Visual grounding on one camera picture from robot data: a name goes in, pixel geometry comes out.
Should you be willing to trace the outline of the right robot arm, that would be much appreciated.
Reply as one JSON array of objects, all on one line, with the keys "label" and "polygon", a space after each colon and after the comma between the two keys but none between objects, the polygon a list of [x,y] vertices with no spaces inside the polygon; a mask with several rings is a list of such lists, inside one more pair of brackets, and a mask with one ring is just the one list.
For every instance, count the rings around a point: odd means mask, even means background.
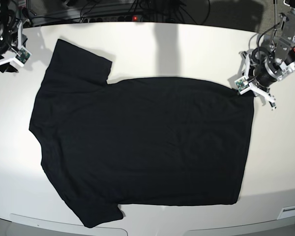
[{"label": "right robot arm", "polygon": [[23,34],[23,25],[27,18],[19,19],[19,5],[14,0],[0,0],[0,72],[17,73],[31,56],[26,48],[27,37]]}]

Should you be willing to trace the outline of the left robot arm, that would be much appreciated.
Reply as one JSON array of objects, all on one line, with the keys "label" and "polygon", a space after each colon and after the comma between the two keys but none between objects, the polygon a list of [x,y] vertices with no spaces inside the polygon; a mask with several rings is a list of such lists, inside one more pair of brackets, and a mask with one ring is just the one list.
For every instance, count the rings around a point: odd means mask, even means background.
[{"label": "left robot arm", "polygon": [[244,71],[235,80],[240,95],[252,91],[268,101],[272,109],[276,104],[270,86],[295,72],[295,0],[286,0],[284,5],[289,12],[280,13],[274,26],[257,38],[256,49],[240,53]]}]

